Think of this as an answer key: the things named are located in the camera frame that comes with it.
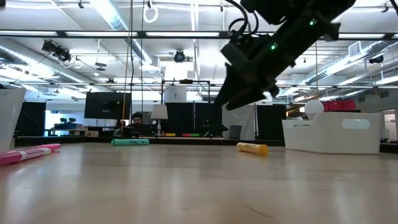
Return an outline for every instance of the table surface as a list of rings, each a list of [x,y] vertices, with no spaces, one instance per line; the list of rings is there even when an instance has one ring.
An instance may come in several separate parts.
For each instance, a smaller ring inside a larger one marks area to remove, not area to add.
[[[398,156],[64,145],[0,167],[0,223],[396,223]]]

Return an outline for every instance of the yellow marker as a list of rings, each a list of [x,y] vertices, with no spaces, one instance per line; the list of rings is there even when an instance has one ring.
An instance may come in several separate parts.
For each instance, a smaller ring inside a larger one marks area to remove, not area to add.
[[[268,156],[268,146],[267,145],[257,145],[249,143],[238,143],[236,148],[241,152],[248,152],[251,154],[256,154],[260,156]]]

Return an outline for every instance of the table lamp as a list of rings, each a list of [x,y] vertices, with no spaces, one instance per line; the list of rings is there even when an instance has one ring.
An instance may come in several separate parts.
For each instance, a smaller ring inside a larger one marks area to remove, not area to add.
[[[151,119],[156,119],[157,121],[157,136],[161,135],[162,127],[160,126],[160,120],[168,119],[167,116],[167,106],[166,105],[154,105],[152,109],[152,114],[150,115]]]

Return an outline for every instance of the white lamp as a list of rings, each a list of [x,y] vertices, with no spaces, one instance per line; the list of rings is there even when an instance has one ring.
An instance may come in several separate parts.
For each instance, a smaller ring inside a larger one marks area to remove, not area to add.
[[[323,104],[318,100],[311,100],[305,104],[304,110],[305,114],[308,116],[308,119],[312,121],[316,114],[323,113],[324,107]]]
[[[160,126],[160,120],[169,118],[167,116],[167,106],[166,105],[154,105],[154,108],[152,109],[152,114],[150,115],[150,118],[158,120],[157,135],[160,136],[160,131],[162,130],[162,127]]]

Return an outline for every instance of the white container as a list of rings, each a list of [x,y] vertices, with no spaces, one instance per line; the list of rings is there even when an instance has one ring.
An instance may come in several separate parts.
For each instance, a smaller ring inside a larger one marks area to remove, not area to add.
[[[282,120],[287,149],[326,154],[379,154],[382,115],[321,113],[313,121]]]
[[[10,150],[24,97],[24,88],[0,90],[0,152]]]

